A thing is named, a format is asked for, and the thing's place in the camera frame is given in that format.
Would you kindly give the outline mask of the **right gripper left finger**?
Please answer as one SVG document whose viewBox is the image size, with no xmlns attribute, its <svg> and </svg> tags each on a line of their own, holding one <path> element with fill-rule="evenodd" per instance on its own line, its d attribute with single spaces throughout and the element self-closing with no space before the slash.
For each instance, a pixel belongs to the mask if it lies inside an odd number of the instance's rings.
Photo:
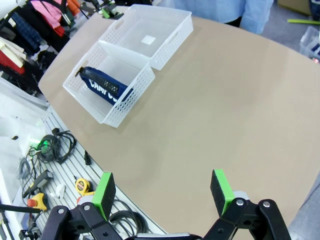
<svg viewBox="0 0 320 240">
<path fill-rule="evenodd" d="M 115 195 L 114 176 L 104 172 L 91 201 L 73 209 L 64 205 L 51 209 L 41 239 L 77 240 L 81 234 L 90 233 L 95 240 L 119 240 L 120 235 L 109 223 Z"/>
</svg>

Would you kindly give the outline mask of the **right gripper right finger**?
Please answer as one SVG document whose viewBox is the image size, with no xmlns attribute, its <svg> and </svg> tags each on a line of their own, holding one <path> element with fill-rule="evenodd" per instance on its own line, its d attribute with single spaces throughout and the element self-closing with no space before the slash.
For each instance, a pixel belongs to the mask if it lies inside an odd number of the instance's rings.
<svg viewBox="0 0 320 240">
<path fill-rule="evenodd" d="M 231 240 L 239 229 L 255 240 L 290 240 L 288 228 L 276 202 L 262 199 L 257 204 L 236 197 L 222 169 L 213 169 L 211 194 L 219 215 L 204 240 Z"/>
</svg>

